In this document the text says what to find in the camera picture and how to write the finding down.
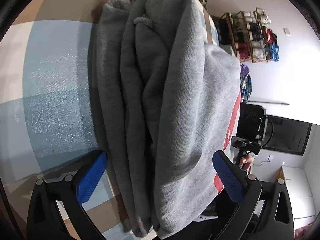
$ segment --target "white wall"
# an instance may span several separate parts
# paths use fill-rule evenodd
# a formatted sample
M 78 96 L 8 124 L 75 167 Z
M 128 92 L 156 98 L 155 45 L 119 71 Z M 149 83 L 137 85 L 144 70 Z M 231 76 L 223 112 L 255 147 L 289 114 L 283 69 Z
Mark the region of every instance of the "white wall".
M 313 141 L 316 139 L 315 134 L 318 130 L 320 130 L 320 126 L 312 125 L 308 144 L 303 156 L 262 149 L 259 155 L 254 159 L 253 174 L 256 175 L 259 180 L 274 181 L 278 171 L 283 165 L 283 162 L 283 166 L 302 168 L 306 161 L 308 161 L 309 153 L 311 152 L 311 148 L 313 146 Z M 263 161 L 268 160 L 269 155 L 274 156 L 273 160 L 270 163 L 265 162 L 261 165 L 261 167 L 259 167 Z
M 289 0 L 208 0 L 208 12 L 265 10 L 270 28 L 278 36 L 279 62 L 248 64 L 252 78 L 250 99 L 281 101 L 289 106 L 265 104 L 267 114 L 320 124 L 320 41 L 306 19 Z M 291 36 L 284 34 L 288 28 Z
M 320 211 L 320 126 L 316 127 L 310 154 L 303 169 L 307 175 L 315 203 L 316 214 L 318 214 Z

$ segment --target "folded gray sweatshirt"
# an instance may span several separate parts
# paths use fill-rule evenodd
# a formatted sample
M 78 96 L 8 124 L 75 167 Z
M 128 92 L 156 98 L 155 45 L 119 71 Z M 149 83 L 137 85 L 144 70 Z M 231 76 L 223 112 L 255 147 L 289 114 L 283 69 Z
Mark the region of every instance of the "folded gray sweatshirt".
M 151 225 L 161 239 L 173 235 L 218 194 L 212 155 L 225 148 L 240 63 L 204 42 L 196 6 L 193 0 L 109 1 L 98 24 L 110 157 L 139 237 Z

